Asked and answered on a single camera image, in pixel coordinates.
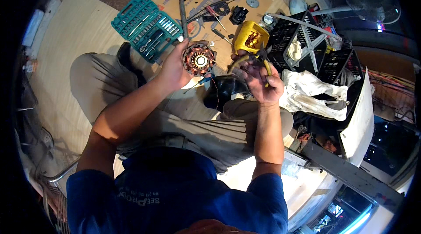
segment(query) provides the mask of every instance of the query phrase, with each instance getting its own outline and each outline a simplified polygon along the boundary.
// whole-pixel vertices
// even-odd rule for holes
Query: khaki pants
[[[79,56],[70,70],[70,85],[91,124],[109,104],[138,88],[137,77],[123,67],[116,56],[86,53]],[[257,126],[257,102],[235,99],[224,105],[219,121],[184,120],[155,109],[142,123],[130,142],[118,147],[117,153],[129,156],[139,147],[174,146],[198,152],[214,163],[217,173],[253,156]],[[280,110],[282,135],[292,129],[292,115]],[[161,137],[163,133],[183,135]]]

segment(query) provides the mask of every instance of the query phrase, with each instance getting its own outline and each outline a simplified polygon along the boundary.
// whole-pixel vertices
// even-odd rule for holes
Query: wooden floor
[[[289,0],[272,0],[268,11],[278,9],[288,11]],[[305,0],[308,4],[323,0]],[[30,78],[30,83],[39,100],[38,113],[43,126],[52,136],[64,142],[65,147],[74,153],[81,153],[85,147],[91,125],[82,113],[77,101],[71,95],[69,71],[75,58],[87,52],[116,55],[124,39],[111,27],[110,21],[118,10],[99,0],[62,0],[42,41],[38,54],[38,69]],[[146,63],[140,55],[132,52],[132,59],[142,68],[147,79],[159,71],[157,64]],[[197,83],[193,79],[186,88]],[[215,117],[216,111],[203,106],[204,88],[199,87],[187,94],[178,92],[161,107],[175,115],[187,119],[207,119]],[[253,171],[253,160],[246,160],[230,169],[223,177],[230,187],[243,189],[248,185]],[[115,163],[115,172],[121,172],[121,164]],[[318,188],[325,173],[302,172],[298,178],[283,176],[288,215],[294,214]]]

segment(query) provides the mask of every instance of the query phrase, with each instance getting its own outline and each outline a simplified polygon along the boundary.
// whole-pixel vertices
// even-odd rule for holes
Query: yellow container
[[[245,42],[247,41],[247,38],[251,35],[252,32],[259,33],[260,35],[257,37],[256,42],[254,42],[254,47],[250,47],[251,45],[246,46]],[[264,30],[254,21],[245,21],[239,31],[237,38],[235,39],[234,49],[235,51],[246,50],[248,52],[256,54],[256,52],[258,52],[258,50],[260,49],[262,41],[264,42],[264,47],[266,47],[268,40],[269,33],[267,33],[266,30]]]

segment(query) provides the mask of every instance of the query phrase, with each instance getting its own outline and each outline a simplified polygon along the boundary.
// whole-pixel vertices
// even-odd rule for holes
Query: black shoe
[[[130,43],[129,42],[124,42],[120,46],[117,52],[117,59],[121,65],[126,67],[126,69],[128,69],[129,71],[131,71],[137,76],[137,83],[139,87],[146,84],[146,79],[145,77],[143,77],[143,71],[135,68],[130,60]]]
[[[247,84],[236,76],[216,76],[213,80],[215,83],[210,81],[208,94],[203,99],[203,104],[207,108],[222,112],[225,103],[231,100],[232,94],[249,92]]]

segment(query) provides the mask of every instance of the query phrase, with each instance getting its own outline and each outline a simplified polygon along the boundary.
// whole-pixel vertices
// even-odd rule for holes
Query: copper wire scraps
[[[250,48],[256,48],[256,44],[259,42],[261,34],[259,32],[251,32],[245,41],[245,46]]]
[[[215,64],[216,52],[203,44],[194,44],[183,53],[184,68],[193,76],[204,76]]]

